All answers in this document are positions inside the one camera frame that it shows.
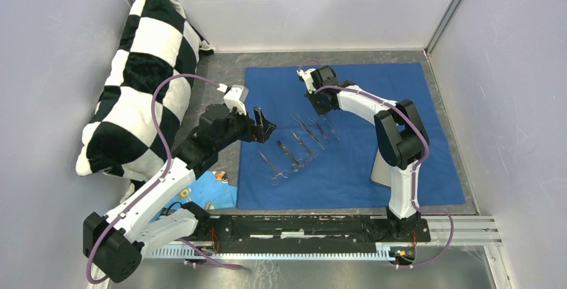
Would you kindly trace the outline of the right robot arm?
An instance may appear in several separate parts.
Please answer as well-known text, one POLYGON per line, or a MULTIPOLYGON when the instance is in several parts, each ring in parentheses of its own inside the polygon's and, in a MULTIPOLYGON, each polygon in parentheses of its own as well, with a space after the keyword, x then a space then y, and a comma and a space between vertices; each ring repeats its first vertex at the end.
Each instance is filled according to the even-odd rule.
POLYGON ((429 156, 429 137, 415 103, 387 100, 353 82, 339 82, 330 66, 298 69, 297 75, 319 115, 343 110, 374 125, 378 150, 371 179, 390 187, 386 232, 391 239, 403 241, 421 216, 417 201, 419 170, 429 156))

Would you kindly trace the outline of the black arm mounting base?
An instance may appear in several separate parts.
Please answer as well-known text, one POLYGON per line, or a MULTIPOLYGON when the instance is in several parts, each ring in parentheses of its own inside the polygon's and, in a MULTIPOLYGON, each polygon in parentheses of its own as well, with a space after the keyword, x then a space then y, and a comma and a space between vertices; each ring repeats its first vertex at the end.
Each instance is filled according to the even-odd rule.
POLYGON ((219 215, 188 236, 220 254, 369 254, 378 244, 429 242, 427 221, 398 228, 372 215, 219 215))

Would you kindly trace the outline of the curved steel tweezers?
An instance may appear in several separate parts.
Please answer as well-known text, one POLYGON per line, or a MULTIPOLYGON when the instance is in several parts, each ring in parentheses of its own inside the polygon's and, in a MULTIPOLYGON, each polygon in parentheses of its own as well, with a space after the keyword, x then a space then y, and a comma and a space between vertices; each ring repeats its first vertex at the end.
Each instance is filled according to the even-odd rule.
POLYGON ((340 140, 338 133, 336 132, 335 128, 331 125, 330 121, 325 116, 322 116, 322 118, 323 118, 324 122, 328 125, 332 134, 337 138, 337 140, 340 140))

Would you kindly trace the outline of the steel ring-handled hemostat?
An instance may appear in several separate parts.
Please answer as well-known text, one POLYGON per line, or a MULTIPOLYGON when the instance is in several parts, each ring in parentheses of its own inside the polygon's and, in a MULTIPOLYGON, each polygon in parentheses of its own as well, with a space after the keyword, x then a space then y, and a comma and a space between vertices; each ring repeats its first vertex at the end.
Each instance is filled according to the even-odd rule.
POLYGON ((289 177, 289 174, 286 170, 279 171, 274 167, 274 165, 268 160, 268 158, 262 152, 259 152, 259 154, 273 174, 273 177, 270 179, 270 183, 272 186, 277 187, 279 185, 280 178, 287 179, 289 177))

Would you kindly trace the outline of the metal instrument tray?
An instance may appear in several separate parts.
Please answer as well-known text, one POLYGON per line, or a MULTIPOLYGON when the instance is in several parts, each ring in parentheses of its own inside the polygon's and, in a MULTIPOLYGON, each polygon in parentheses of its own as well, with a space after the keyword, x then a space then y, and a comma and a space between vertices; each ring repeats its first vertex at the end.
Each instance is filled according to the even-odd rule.
POLYGON ((390 165, 383 159, 379 151, 376 153, 370 180, 373 183, 391 187, 390 165))

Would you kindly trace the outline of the long thin steel tweezers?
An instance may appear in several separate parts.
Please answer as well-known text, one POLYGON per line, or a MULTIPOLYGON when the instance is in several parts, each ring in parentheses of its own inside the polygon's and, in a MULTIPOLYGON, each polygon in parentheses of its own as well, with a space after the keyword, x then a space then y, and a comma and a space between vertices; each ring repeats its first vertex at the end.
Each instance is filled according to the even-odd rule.
POLYGON ((290 114, 291 118, 301 126, 301 128, 317 143, 317 145, 322 149, 325 150, 322 143, 316 138, 315 134, 308 128, 308 126, 304 123, 304 121, 297 115, 290 114))

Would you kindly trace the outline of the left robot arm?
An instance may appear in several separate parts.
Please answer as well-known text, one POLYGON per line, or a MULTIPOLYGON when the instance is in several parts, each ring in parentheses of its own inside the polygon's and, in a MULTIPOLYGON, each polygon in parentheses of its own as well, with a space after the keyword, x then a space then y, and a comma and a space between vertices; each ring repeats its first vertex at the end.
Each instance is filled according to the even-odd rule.
POLYGON ((182 237, 205 239, 210 232, 209 215, 194 203, 159 219, 153 217, 185 187, 208 171, 219 152, 237 140, 265 143, 276 130, 260 107, 254 118, 235 107, 212 104, 199 123, 164 166, 131 198, 105 215, 91 213, 83 222, 83 254, 87 257, 87 280, 100 284, 127 279, 146 255, 182 237))

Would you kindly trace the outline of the blue surgical drape cloth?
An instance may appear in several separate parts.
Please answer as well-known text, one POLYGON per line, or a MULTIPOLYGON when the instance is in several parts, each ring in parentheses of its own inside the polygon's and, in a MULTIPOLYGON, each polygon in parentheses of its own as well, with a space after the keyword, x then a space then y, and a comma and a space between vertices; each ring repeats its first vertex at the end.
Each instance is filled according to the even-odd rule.
MULTIPOLYGON (((421 205, 461 205, 463 188, 453 162, 449 142, 437 116, 422 65, 359 64, 335 65, 341 81, 350 80, 363 90, 384 99, 412 100, 423 121, 430 141, 430 154, 419 173, 418 201, 421 205)), ((240 210, 342 209, 386 207, 388 187, 370 180, 377 152, 373 124, 355 114, 333 110, 326 115, 340 140, 323 119, 322 126, 333 146, 310 121, 317 116, 306 98, 306 86, 296 68, 248 68, 245 86, 249 90, 246 105, 260 107, 265 117, 277 125, 265 143, 241 145, 237 178, 237 208, 240 210), (290 116, 297 114, 322 143, 317 143, 290 116), (291 134, 294 131, 318 156, 306 161, 306 152, 291 134), (283 142, 292 154, 305 160, 305 166, 293 172, 292 161, 278 147, 283 142), (261 158, 262 152, 287 179, 279 185, 270 183, 272 172, 261 158)))

